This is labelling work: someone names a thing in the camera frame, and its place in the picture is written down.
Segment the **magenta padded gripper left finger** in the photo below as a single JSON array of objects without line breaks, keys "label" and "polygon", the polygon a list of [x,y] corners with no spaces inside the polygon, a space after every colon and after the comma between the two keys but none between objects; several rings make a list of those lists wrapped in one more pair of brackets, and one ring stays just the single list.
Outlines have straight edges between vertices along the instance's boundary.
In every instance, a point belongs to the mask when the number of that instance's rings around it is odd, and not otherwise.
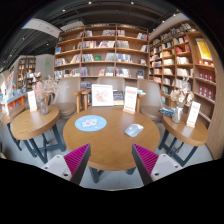
[{"label": "magenta padded gripper left finger", "polygon": [[86,144],[65,156],[54,156],[42,169],[79,185],[90,156],[91,147]]}]

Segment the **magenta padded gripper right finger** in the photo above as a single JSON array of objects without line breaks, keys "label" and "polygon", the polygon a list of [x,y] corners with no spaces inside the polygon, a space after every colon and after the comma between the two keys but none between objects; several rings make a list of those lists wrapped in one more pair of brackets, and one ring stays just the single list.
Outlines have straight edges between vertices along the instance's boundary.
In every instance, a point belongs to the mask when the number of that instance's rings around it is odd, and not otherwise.
[{"label": "magenta padded gripper right finger", "polygon": [[167,154],[157,155],[137,144],[132,145],[132,155],[144,185],[148,185],[182,169]]}]

